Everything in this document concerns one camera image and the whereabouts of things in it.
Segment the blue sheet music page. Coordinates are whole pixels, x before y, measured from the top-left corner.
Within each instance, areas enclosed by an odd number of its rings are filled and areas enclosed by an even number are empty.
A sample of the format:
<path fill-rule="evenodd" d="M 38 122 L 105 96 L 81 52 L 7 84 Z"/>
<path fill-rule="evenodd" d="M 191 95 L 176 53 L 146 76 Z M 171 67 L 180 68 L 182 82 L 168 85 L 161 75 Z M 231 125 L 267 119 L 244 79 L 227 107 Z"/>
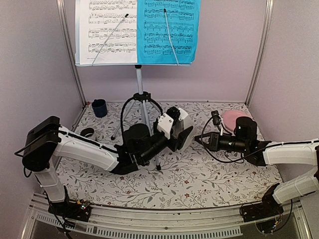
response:
<path fill-rule="evenodd" d="M 191 64 L 198 43 L 200 7 L 199 0 L 138 1 L 138 63 Z"/>

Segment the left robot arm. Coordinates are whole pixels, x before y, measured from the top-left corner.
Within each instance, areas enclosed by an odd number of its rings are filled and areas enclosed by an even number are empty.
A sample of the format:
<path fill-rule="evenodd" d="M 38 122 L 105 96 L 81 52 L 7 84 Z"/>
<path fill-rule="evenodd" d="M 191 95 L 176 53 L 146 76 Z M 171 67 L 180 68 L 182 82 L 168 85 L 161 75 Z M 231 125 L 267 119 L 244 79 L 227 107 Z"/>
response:
<path fill-rule="evenodd" d="M 63 216 L 74 212 L 67 200 L 67 190 L 51 165 L 52 158 L 68 157 L 86 162 L 116 175 L 135 172 L 157 154 L 169 148 L 172 152 L 187 148 L 192 141 L 194 125 L 189 119 L 173 119 L 168 114 L 154 123 L 154 133 L 143 123 L 124 131 L 123 145 L 99 143 L 70 131 L 60 124 L 60 119 L 50 116 L 29 131 L 25 146 L 16 151 L 25 169 L 33 172 L 50 202 Z"/>

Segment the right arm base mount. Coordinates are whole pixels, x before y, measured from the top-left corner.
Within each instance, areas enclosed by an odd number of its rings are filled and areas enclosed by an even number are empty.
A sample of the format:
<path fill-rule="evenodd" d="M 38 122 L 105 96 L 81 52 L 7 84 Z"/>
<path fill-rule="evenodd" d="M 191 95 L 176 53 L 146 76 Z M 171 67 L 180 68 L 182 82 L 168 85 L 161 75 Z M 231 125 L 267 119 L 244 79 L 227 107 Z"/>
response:
<path fill-rule="evenodd" d="M 245 203 L 241 205 L 239 213 L 244 222 L 252 222 L 272 217 L 267 221 L 256 223 L 257 230 L 262 234 L 272 234 L 278 231 L 279 223 L 282 221 L 284 209 L 281 205 L 267 205 L 260 203 Z"/>

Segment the white perforated music stand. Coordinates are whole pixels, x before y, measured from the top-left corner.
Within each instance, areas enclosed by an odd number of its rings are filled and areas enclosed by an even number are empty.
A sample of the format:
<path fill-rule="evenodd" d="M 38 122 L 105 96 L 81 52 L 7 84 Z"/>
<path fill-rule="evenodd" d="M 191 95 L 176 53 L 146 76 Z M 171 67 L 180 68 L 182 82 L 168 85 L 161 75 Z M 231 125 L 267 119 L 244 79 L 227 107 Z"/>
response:
<path fill-rule="evenodd" d="M 152 99 L 150 93 L 143 90 L 141 65 L 137 62 L 133 66 L 136 70 L 138 91 L 131 98 L 127 99 L 121 109 L 120 122 L 116 128 L 116 132 L 121 133 L 122 139 L 123 132 L 137 123 L 147 125 L 150 134 L 153 134 L 154 123 L 165 113 L 161 106 Z"/>

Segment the white sheet music page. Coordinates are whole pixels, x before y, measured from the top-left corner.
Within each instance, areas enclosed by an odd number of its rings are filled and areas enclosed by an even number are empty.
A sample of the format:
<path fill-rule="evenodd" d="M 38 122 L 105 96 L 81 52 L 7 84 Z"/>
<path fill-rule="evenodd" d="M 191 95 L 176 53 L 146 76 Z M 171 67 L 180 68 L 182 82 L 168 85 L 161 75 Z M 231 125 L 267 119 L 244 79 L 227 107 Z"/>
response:
<path fill-rule="evenodd" d="M 135 0 L 77 0 L 76 65 L 137 63 L 137 6 Z"/>

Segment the white metronome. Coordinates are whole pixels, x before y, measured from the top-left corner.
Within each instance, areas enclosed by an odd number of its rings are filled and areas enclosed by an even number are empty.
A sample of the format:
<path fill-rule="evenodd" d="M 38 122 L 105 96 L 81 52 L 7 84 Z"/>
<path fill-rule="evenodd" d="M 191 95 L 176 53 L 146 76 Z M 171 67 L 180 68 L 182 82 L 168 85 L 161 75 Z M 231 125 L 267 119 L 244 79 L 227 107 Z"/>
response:
<path fill-rule="evenodd" d="M 173 135 L 173 137 L 174 137 L 175 139 L 177 139 L 178 134 L 179 134 L 181 131 L 187 129 L 187 128 L 190 127 L 190 126 L 193 126 L 193 127 L 194 127 L 194 123 L 193 123 L 193 121 L 191 120 L 189 114 L 188 114 L 184 109 L 182 109 L 182 108 L 180 108 L 180 109 L 181 109 L 180 118 L 179 118 L 179 120 L 177 121 L 176 125 L 173 127 L 173 133 L 172 133 L 172 135 Z M 194 135 L 195 135 L 195 133 L 196 133 L 196 128 L 194 127 L 194 128 L 193 128 L 193 131 L 192 131 L 192 133 L 191 133 L 191 135 L 192 135 L 191 144 L 192 144 L 192 142 L 193 142 L 193 140 L 194 140 Z"/>

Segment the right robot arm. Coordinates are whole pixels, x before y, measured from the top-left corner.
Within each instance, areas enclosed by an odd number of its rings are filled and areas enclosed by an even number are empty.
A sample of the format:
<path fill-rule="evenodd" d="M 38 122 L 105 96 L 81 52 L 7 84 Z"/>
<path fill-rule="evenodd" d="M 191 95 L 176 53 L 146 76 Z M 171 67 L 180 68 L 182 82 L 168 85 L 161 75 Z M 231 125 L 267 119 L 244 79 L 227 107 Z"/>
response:
<path fill-rule="evenodd" d="M 268 217 L 282 203 L 319 189 L 319 140 L 274 142 L 257 139 L 257 123 L 250 117 L 239 117 L 233 135 L 218 132 L 201 133 L 194 138 L 204 149 L 242 153 L 242 159 L 255 166 L 279 164 L 310 165 L 311 170 L 284 183 L 271 186 L 258 205 L 258 213 Z"/>

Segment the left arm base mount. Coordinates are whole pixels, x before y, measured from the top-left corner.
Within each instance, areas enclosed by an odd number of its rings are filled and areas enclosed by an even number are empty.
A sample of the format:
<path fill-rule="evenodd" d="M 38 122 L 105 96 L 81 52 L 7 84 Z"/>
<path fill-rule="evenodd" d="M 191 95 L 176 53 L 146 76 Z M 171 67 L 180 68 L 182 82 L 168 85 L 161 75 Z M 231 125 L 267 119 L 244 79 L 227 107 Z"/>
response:
<path fill-rule="evenodd" d="M 88 222 L 91 216 L 89 204 L 65 201 L 61 203 L 50 203 L 48 212 L 67 219 Z"/>

